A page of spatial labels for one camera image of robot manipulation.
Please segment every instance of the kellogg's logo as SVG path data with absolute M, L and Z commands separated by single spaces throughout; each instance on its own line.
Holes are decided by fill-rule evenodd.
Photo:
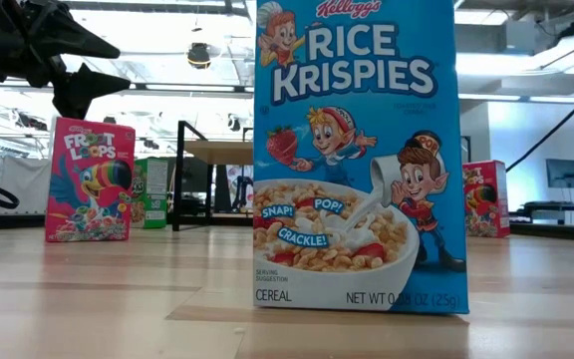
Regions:
M 333 15 L 351 15 L 352 19 L 364 19 L 371 13 L 380 11 L 382 1 L 371 0 L 358 2 L 355 0 L 326 0 L 316 8 L 316 16 L 328 18 Z

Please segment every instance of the cereal bowl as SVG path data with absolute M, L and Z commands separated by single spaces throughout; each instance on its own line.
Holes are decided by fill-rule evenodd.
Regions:
M 280 291 L 284 295 L 282 300 L 273 301 L 275 306 L 359 309 L 369 302 L 383 310 L 392 307 L 409 280 L 420 245 L 420 236 L 415 226 L 403 213 L 391 205 L 383 207 L 379 200 L 373 212 L 369 212 L 355 228 L 356 233 L 360 234 L 371 231 L 372 234 L 367 236 L 371 240 L 361 242 L 349 234 L 343 238 L 342 233 L 339 240 L 332 240 L 339 236 L 337 228 L 330 229 L 326 224 L 341 222 L 339 218 L 351 216 L 350 204 L 353 202 L 353 209 L 360 208 L 362 203 L 369 200 L 368 193 L 334 183 L 306 179 L 264 180 L 257 182 L 254 189 L 255 215 L 262 208 L 276 204 L 296 207 L 292 220 L 288 217 L 278 218 L 266 225 L 268 228 L 262 227 L 268 224 L 263 223 L 263 219 L 255 219 L 257 302 L 262 301 L 267 305 L 267 296 L 280 298 L 280 295 L 274 295 Z M 339 214 L 312 211 L 309 206 L 304 206 L 311 202 L 312 192 L 314 198 L 342 201 L 346 207 Z M 277 238 L 278 234 L 274 235 L 282 227 L 310 232 L 312 228 L 307 226 L 303 230 L 301 227 L 303 223 L 309 225 L 309 222 L 313 223 L 313 229 L 318 234 L 328 234 L 327 247 L 300 247 Z M 290 282 L 298 283 L 298 286 L 292 286 Z M 369 290 L 354 293 L 351 288 L 356 288 L 356 283 Z M 331 295 L 312 298 L 308 293 L 310 288 L 325 288 Z

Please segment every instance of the ceiling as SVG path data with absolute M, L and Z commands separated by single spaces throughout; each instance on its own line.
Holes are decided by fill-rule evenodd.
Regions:
M 117 60 L 84 59 L 64 56 L 68 69 L 76 71 L 83 63 L 103 73 L 122 76 L 133 83 L 149 84 L 152 90 L 174 90 L 179 84 L 253 87 L 254 35 L 256 1 L 244 0 L 73 0 L 64 1 L 71 7 L 73 17 L 88 30 L 121 49 Z M 574 12 L 574 0 L 456 0 L 456 22 L 472 25 L 501 25 L 510 16 L 555 18 Z M 195 70 L 186 61 L 192 43 L 209 44 L 212 64 L 207 70 Z M 466 59 L 458 57 L 460 91 L 464 93 L 502 93 L 515 88 L 527 89 L 538 95 L 549 91 L 555 95 L 574 93 L 574 77 L 564 75 L 515 78 L 500 71 L 476 73 L 476 67 L 462 67 Z M 557 81 L 560 86 L 538 88 L 531 83 Z M 51 104 L 49 89 L 37 91 L 19 82 L 0 87 L 0 134 L 19 135 L 18 139 L 0 139 L 0 145 L 28 147 L 30 156 L 37 156 L 37 141 L 24 139 L 37 132 L 21 129 L 11 121 L 11 111 L 42 119 L 48 128 L 56 112 Z M 211 94 L 201 91 L 136 90 L 107 96 L 93 102 L 88 114 L 90 121 L 102 121 L 114 116 L 121 124 L 133 126 L 141 138 L 155 138 L 163 146 L 159 152 L 175 151 L 178 120 L 189 121 L 209 139 L 241 141 L 242 132 L 228 128 L 230 115 L 239 119 L 242 127 L 253 127 L 252 94 L 237 96 Z M 48 140 L 39 139 L 42 146 Z M 151 153 L 143 146 L 139 152 Z

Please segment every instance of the strawberry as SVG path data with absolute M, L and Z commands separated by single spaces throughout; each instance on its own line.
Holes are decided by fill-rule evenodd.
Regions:
M 280 253 L 274 255 L 271 261 L 273 261 L 274 263 L 287 263 L 291 266 L 294 265 L 295 256 L 296 254 L 294 253 Z
M 277 222 L 278 219 L 276 218 L 270 218 L 270 219 L 264 219 L 261 216 L 255 216 L 254 217 L 254 228 L 265 228 L 265 229 L 269 229 L 269 227 L 274 223 Z
M 356 254 L 354 254 L 354 256 L 357 255 L 366 255 L 366 256 L 370 256 L 370 257 L 379 257 L 380 259 L 384 260 L 386 255 L 385 255 L 385 248 L 379 244 L 379 243 L 371 243 L 368 245 L 365 245 L 364 247 L 358 249 L 358 251 L 356 251 Z
M 285 166 L 291 166 L 296 156 L 298 140 L 290 127 L 277 128 L 267 133 L 267 153 Z
M 300 209 L 304 206 L 314 206 L 314 198 L 310 197 L 310 198 L 303 199 L 303 200 L 299 201 L 298 203 L 296 203 L 296 209 Z

